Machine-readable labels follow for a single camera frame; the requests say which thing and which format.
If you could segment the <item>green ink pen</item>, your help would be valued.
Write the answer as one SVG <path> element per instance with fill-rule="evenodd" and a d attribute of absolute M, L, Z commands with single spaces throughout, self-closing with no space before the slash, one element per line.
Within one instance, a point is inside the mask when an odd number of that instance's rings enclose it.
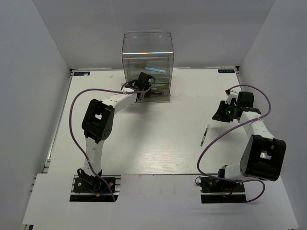
<path fill-rule="evenodd" d="M 210 129 L 210 124 L 207 124 L 206 129 L 204 131 L 204 134 L 202 136 L 202 140 L 201 140 L 201 144 L 200 144 L 201 147 L 203 146 L 203 144 L 205 142 L 205 138 L 206 138 L 206 135 L 207 135 L 209 129 Z"/>

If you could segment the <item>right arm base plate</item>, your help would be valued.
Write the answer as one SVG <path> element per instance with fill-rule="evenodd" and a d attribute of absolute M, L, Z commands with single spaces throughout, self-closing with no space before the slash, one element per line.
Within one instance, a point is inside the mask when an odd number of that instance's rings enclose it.
<path fill-rule="evenodd" d="M 202 204 L 234 204 L 247 201 L 242 184 L 216 180 L 210 177 L 197 177 L 196 186 L 201 188 Z"/>

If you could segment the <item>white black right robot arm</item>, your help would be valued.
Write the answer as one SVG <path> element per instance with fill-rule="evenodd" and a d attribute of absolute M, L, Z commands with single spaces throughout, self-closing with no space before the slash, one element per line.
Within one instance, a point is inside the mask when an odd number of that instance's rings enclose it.
<path fill-rule="evenodd" d="M 276 139 L 266 128 L 260 110 L 253 107 L 253 93 L 227 90 L 226 94 L 228 98 L 220 102 L 213 120 L 229 123 L 236 119 L 243 125 L 249 140 L 239 163 L 219 169 L 217 187 L 228 191 L 234 180 L 253 178 L 276 181 L 282 169 L 285 141 Z"/>

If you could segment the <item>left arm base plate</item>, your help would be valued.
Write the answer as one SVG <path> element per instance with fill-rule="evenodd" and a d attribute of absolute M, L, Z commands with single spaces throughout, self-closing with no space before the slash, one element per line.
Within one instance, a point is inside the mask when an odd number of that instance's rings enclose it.
<path fill-rule="evenodd" d="M 98 184 L 90 186 L 88 183 L 75 175 L 71 187 L 70 202 L 94 202 L 94 203 L 113 203 L 117 200 L 120 192 L 120 175 L 107 175 L 104 177 L 110 186 L 113 196 L 107 185 L 98 180 Z"/>

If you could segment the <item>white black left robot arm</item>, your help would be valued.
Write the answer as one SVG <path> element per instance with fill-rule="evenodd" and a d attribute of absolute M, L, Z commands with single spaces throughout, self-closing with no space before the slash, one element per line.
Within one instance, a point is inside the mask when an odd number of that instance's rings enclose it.
<path fill-rule="evenodd" d="M 86 141 L 85 162 L 78 173 L 90 191 L 97 191 L 101 187 L 102 150 L 105 140 L 111 134 L 115 114 L 148 97 L 153 83 L 153 76 L 141 72 L 138 79 L 125 83 L 114 95 L 90 101 L 82 121 Z"/>

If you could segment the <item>clear plastic drawer organizer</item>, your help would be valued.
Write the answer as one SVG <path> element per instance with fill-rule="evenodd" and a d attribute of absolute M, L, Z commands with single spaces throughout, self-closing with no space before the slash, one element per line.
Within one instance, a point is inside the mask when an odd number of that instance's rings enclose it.
<path fill-rule="evenodd" d="M 174 66 L 172 36 L 167 31 L 128 31 L 122 45 L 122 64 L 126 81 L 140 73 L 154 77 L 146 102 L 169 102 Z"/>

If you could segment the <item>green utility knife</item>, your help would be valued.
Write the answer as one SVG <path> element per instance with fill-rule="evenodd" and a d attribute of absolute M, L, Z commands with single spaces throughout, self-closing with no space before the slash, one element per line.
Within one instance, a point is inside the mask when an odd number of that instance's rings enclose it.
<path fill-rule="evenodd" d="M 153 88 L 165 88 L 168 87 L 168 84 L 158 83 L 158 84 L 152 84 Z"/>

